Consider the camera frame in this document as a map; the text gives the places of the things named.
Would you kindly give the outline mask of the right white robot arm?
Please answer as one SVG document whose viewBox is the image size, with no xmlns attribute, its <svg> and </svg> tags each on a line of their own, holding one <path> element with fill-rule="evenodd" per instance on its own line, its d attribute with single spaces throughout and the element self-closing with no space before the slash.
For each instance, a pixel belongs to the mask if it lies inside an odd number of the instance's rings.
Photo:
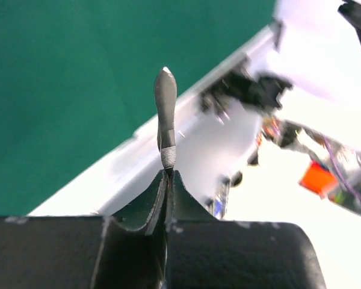
<svg viewBox="0 0 361 289">
<path fill-rule="evenodd" d="M 361 103 L 361 47 L 355 30 L 338 13 L 341 1 L 277 1 L 283 24 L 270 68 L 321 99 Z"/>
</svg>

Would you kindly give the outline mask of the green surgical cloth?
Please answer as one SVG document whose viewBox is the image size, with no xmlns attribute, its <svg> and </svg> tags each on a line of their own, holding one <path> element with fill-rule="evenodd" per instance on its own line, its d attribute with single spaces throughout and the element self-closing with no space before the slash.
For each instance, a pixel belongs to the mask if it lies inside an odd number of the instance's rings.
<svg viewBox="0 0 361 289">
<path fill-rule="evenodd" d="M 0 215 L 30 212 L 271 22 L 273 1 L 0 1 Z"/>
</svg>

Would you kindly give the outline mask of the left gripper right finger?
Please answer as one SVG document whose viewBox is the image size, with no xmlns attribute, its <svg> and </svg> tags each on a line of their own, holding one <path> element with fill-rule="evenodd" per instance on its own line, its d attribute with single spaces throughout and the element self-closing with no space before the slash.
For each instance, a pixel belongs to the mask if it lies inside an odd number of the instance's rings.
<svg viewBox="0 0 361 289">
<path fill-rule="evenodd" d="M 168 192 L 168 288 L 325 288 L 309 237 L 292 223 L 220 221 L 186 190 Z"/>
</svg>

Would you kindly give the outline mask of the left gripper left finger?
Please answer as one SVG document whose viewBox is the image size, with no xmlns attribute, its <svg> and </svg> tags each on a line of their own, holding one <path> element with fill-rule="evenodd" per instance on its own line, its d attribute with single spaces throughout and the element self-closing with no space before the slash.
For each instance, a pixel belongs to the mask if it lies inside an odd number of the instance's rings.
<svg viewBox="0 0 361 289">
<path fill-rule="evenodd" d="M 119 216 L 0 216 L 0 288 L 158 288 L 168 179 Z"/>
</svg>

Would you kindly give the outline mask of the silver fine forceps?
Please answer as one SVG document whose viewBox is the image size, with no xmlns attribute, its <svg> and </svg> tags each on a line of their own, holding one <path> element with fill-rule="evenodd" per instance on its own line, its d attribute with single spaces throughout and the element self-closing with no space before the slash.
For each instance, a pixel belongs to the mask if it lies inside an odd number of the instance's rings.
<svg viewBox="0 0 361 289">
<path fill-rule="evenodd" d="M 154 83 L 154 97 L 158 116 L 157 143 L 166 174 L 171 175 L 176 162 L 174 111 L 177 98 L 176 80 L 168 67 L 163 67 Z"/>
</svg>

